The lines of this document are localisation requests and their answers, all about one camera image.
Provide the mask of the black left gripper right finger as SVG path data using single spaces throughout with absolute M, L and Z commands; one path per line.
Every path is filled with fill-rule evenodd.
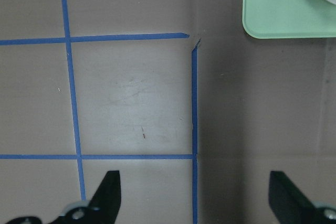
M 282 171 L 271 171 L 268 203 L 279 223 L 328 223 L 318 208 Z

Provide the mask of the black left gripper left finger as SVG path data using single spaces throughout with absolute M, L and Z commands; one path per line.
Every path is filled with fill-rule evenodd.
M 115 223 L 120 206 L 120 172 L 111 170 L 86 205 L 72 207 L 61 214 L 56 223 Z

